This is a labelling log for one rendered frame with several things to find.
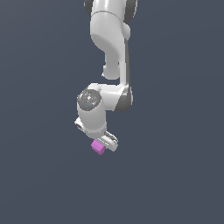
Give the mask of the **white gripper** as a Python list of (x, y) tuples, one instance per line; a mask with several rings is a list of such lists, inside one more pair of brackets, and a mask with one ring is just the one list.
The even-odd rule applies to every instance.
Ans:
[(100, 144), (105, 146), (106, 149), (110, 149), (111, 151), (115, 151), (118, 146), (118, 139), (111, 133), (107, 131), (107, 124), (104, 123), (101, 129), (98, 129), (96, 132), (90, 132), (85, 128), (81, 119), (78, 117), (74, 124), (77, 126), (79, 130), (84, 132), (89, 138), (98, 141)]

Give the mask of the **small purple cube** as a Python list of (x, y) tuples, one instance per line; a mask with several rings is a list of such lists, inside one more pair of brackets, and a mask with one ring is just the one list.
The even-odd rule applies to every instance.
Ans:
[(91, 147), (98, 155), (102, 155), (105, 151), (105, 146), (96, 140), (91, 143)]

